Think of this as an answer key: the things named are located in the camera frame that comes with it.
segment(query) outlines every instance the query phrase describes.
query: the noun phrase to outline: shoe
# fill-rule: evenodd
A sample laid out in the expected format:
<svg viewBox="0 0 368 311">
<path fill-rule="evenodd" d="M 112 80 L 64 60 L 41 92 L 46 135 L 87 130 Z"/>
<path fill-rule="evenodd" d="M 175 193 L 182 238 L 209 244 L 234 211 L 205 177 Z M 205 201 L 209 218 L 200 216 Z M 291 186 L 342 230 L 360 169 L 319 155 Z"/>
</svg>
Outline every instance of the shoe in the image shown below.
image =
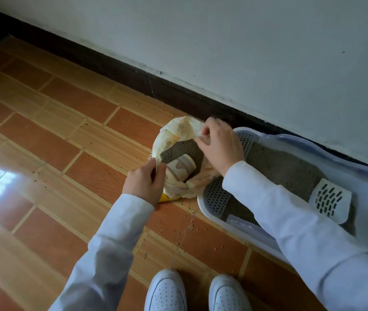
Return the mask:
<svg viewBox="0 0 368 311">
<path fill-rule="evenodd" d="M 174 270 L 162 270 L 151 281 L 144 311 L 187 311 L 184 284 Z"/>
<path fill-rule="evenodd" d="M 252 311 L 249 299 L 239 282 L 229 275 L 218 275 L 208 293 L 210 311 Z"/>
</svg>

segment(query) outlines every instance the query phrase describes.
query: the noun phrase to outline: wall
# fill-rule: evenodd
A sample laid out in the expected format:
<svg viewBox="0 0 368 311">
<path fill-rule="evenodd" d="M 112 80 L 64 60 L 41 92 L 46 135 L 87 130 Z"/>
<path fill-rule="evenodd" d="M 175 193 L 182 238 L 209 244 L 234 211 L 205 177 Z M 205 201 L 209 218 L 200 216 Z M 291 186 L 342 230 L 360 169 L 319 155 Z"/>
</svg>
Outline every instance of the wall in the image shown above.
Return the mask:
<svg viewBox="0 0 368 311">
<path fill-rule="evenodd" d="M 368 0 L 0 0 L 0 11 L 368 163 Z"/>
</svg>

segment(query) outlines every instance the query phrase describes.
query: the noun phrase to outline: slotted scoop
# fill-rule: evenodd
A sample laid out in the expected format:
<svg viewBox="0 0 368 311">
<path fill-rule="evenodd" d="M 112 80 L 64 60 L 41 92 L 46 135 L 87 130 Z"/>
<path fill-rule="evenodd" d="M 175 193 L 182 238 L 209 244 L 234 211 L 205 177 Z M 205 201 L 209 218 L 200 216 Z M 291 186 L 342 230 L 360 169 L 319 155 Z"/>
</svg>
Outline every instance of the slotted scoop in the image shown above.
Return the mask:
<svg viewBox="0 0 368 311">
<path fill-rule="evenodd" d="M 322 179 L 312 191 L 308 202 L 319 213 L 328 216 L 337 224 L 343 224 L 348 219 L 351 197 L 350 191 Z"/>
</svg>

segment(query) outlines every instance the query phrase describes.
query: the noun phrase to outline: white plastic bag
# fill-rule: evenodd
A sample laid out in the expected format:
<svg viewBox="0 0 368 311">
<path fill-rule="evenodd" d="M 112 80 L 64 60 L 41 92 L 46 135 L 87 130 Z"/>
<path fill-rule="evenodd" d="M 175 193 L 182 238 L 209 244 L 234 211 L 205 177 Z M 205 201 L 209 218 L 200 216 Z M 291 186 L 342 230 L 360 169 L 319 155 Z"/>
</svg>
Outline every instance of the white plastic bag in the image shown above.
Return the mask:
<svg viewBox="0 0 368 311">
<path fill-rule="evenodd" d="M 153 145 L 152 157 L 157 160 L 157 166 L 161 163 L 161 153 L 173 146 L 176 142 L 187 141 L 201 136 L 201 129 L 204 123 L 188 116 L 172 119 L 165 125 L 158 134 Z M 204 157 L 201 164 L 201 171 L 186 183 L 170 179 L 165 181 L 164 194 L 169 200 L 180 197 L 192 198 L 197 195 L 199 190 L 208 185 L 215 177 L 220 174 L 211 166 L 210 162 Z"/>
</svg>

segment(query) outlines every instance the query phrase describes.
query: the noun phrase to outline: brick-patterned floor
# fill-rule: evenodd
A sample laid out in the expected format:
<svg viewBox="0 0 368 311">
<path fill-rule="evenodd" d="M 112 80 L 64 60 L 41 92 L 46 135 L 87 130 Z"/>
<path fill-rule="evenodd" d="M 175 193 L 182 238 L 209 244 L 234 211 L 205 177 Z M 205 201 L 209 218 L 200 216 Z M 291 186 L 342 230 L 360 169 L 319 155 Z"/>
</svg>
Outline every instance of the brick-patterned floor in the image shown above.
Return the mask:
<svg viewBox="0 0 368 311">
<path fill-rule="evenodd" d="M 0 309 L 46 310 L 129 170 L 185 115 L 15 38 L 0 43 Z M 119 310 L 142 310 L 152 277 L 177 269 L 189 309 L 219 273 L 254 310 L 323 310 L 291 267 L 223 231 L 196 199 L 159 205 L 134 249 Z"/>
</svg>

